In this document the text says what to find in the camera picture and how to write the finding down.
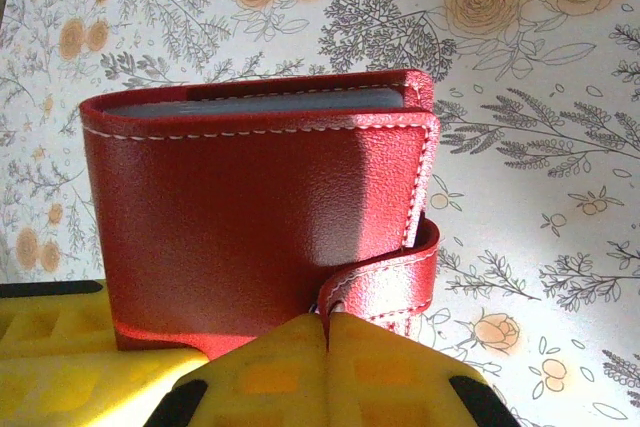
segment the botanical pattern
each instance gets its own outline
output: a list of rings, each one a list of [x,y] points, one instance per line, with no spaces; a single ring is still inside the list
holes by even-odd
[[[638,0],[6,0],[0,281],[104,276],[87,97],[418,68],[442,127],[420,341],[480,371],[524,427],[640,425],[638,12]]]

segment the red leather wallet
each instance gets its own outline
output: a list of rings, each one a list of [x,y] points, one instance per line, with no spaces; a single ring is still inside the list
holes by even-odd
[[[310,93],[378,90],[400,104],[304,107]],[[300,105],[198,109],[199,101],[246,99]],[[119,348],[186,344],[214,358],[314,303],[326,318],[338,302],[415,337],[413,320],[431,302],[439,237],[422,214],[439,131],[432,102],[431,80],[418,71],[135,90],[83,102]],[[126,113],[132,106],[155,114]]]

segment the card holder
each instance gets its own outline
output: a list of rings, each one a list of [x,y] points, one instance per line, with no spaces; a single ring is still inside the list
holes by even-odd
[[[422,215],[432,102],[418,71],[83,102],[119,348],[214,358],[314,303],[414,336],[438,242]]]

